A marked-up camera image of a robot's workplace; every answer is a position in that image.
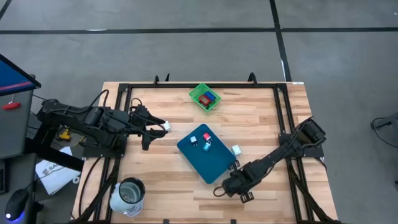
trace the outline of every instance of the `wooden tabletop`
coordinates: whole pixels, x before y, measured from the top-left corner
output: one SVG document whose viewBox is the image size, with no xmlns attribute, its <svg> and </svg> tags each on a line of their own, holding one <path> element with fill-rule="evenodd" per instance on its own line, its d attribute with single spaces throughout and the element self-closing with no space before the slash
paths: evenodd
<svg viewBox="0 0 398 224">
<path fill-rule="evenodd" d="M 113 108 L 118 82 L 106 82 L 103 89 L 110 93 L 106 102 Z M 311 116 L 310 105 L 303 84 L 288 83 L 290 104 L 295 124 Z M 148 151 L 141 149 L 141 139 L 128 138 L 126 154 L 121 160 L 118 181 L 137 177 L 146 188 L 144 209 L 134 217 L 113 212 L 112 223 L 295 223 L 292 197 L 285 162 L 252 189 L 255 200 L 242 204 L 239 196 L 214 197 L 213 189 L 228 177 L 225 172 L 213 184 L 206 184 L 177 148 L 177 142 L 205 123 L 227 147 L 239 145 L 243 165 L 263 158 L 279 146 L 280 134 L 274 93 L 269 88 L 215 88 L 222 100 L 209 113 L 205 113 L 189 97 L 191 88 L 135 88 L 132 97 L 139 98 L 153 116 L 169 121 L 172 131 L 164 138 L 153 141 Z M 287 116 L 283 95 L 280 93 Z M 73 215 L 78 216 L 78 202 L 83 181 L 95 158 L 85 162 Z M 303 159 L 308 189 L 319 206 L 330 217 L 337 219 L 325 168 L 315 159 Z M 103 159 L 97 163 L 82 201 L 86 208 L 98 192 Z M 108 196 L 104 197 L 101 218 L 104 219 Z M 306 218 L 300 195 L 302 216 Z"/>
</svg>

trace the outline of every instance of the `gray floor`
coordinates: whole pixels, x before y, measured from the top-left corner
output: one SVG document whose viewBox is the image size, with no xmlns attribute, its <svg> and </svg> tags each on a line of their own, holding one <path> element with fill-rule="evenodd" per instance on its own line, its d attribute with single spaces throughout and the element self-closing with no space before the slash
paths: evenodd
<svg viewBox="0 0 398 224">
<path fill-rule="evenodd" d="M 277 0 L 282 28 L 398 27 L 398 2 Z M 0 30 L 273 27 L 266 0 L 13 0 Z M 305 82 L 324 145 L 339 219 L 396 223 L 398 149 L 374 135 L 398 111 L 397 32 L 283 34 L 293 81 Z M 86 105 L 105 81 L 282 81 L 275 34 L 0 35 L 1 53 L 43 87 L 35 94 Z M 40 108 L 34 100 L 32 110 Z M 392 130 L 381 135 L 398 144 Z M 68 220 L 76 186 L 45 201 L 40 222 Z"/>
</svg>

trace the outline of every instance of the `paper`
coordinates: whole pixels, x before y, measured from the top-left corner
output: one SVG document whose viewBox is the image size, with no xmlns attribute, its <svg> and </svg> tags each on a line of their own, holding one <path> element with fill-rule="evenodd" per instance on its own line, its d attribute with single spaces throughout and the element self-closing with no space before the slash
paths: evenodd
<svg viewBox="0 0 398 224">
<path fill-rule="evenodd" d="M 60 152 L 72 155 L 70 147 L 64 147 Z M 49 195 L 55 194 L 74 177 L 80 175 L 80 172 L 78 171 L 46 160 L 36 164 L 36 173 L 39 178 L 41 178 L 40 181 L 43 183 L 43 186 Z"/>
</svg>

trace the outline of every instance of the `green basket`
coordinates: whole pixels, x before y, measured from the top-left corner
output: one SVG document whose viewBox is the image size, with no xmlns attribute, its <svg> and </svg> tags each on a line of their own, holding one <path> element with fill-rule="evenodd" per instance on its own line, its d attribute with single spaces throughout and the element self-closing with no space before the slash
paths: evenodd
<svg viewBox="0 0 398 224">
<path fill-rule="evenodd" d="M 199 98 L 200 95 L 205 94 L 207 91 L 209 91 L 210 93 L 212 93 L 212 94 L 216 97 L 216 100 L 215 100 L 215 101 L 212 101 L 212 102 L 208 105 L 208 107 L 207 107 L 207 109 L 206 109 L 205 106 L 203 106 L 203 105 L 200 103 L 200 101 L 199 101 L 198 98 Z M 204 83 L 199 84 L 195 89 L 193 89 L 193 90 L 189 93 L 189 95 L 191 96 L 191 99 L 192 99 L 197 105 L 199 105 L 202 109 L 204 109 L 206 112 L 211 111 L 211 109 L 212 109 L 214 106 L 216 106 L 216 104 L 217 104 L 218 102 L 220 102 L 220 100 L 221 100 L 221 97 L 220 97 L 216 92 L 214 92 L 213 90 L 211 90 L 211 88 L 209 88 L 208 86 L 206 86 L 206 84 L 204 84 Z"/>
</svg>

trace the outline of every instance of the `computer monitor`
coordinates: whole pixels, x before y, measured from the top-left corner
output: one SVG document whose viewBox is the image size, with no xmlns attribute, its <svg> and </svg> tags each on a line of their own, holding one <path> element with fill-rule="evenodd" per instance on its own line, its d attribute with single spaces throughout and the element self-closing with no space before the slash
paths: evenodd
<svg viewBox="0 0 398 224">
<path fill-rule="evenodd" d="M 0 54 L 0 96 L 40 88 L 42 85 Z"/>
</svg>

